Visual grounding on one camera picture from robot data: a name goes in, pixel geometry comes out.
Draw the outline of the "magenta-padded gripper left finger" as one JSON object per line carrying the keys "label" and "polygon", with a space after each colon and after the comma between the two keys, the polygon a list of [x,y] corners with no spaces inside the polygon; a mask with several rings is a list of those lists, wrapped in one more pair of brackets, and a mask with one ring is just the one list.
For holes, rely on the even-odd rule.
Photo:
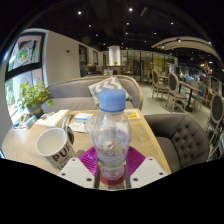
{"label": "magenta-padded gripper left finger", "polygon": [[58,176],[84,188],[94,188],[98,174],[98,159],[94,147],[79,158],[72,157]]}

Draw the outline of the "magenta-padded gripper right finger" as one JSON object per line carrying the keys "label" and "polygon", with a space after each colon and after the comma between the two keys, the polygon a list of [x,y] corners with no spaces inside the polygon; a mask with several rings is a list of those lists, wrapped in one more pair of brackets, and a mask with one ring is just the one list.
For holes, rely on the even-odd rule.
{"label": "magenta-padded gripper right finger", "polygon": [[128,188],[140,188],[165,177],[167,173],[154,157],[145,157],[130,147],[126,157],[126,184]]}

